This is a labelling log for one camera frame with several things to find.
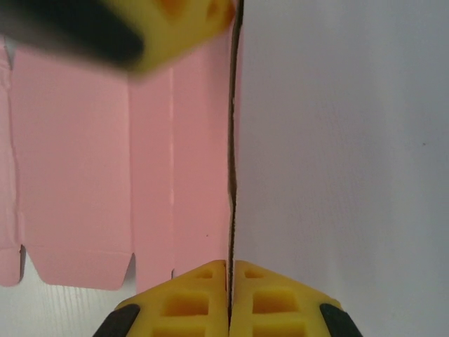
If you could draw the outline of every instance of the paperboard sheet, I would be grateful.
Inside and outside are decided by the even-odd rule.
[[[446,336],[449,6],[246,0],[236,259]]]
[[[19,281],[21,244],[45,282],[99,289],[121,286],[133,253],[138,290],[225,258],[227,36],[145,81],[26,50],[14,65],[2,285]]]

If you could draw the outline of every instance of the white cardboard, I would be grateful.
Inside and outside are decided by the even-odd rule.
[[[246,0],[236,259],[449,331],[449,2]]]

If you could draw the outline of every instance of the yellow plastic part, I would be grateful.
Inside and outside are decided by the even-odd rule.
[[[125,300],[140,306],[127,337],[228,337],[225,280],[217,260]]]
[[[225,31],[232,0],[101,0],[145,42],[143,56],[128,66],[147,72]]]
[[[229,337],[330,337],[322,303],[341,308],[336,300],[293,279],[236,261]]]

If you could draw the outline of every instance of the black rubber pad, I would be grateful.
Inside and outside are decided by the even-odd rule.
[[[320,305],[330,333],[330,337],[362,337],[351,317],[343,310],[331,304]]]
[[[130,304],[111,312],[93,337],[126,337],[139,311],[137,304]]]

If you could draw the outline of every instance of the pink box blank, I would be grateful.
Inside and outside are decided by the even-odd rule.
[[[138,290],[225,258],[228,50],[220,37],[141,82],[16,53],[0,284],[19,281],[21,244],[45,282],[98,289],[121,286],[133,253]]]

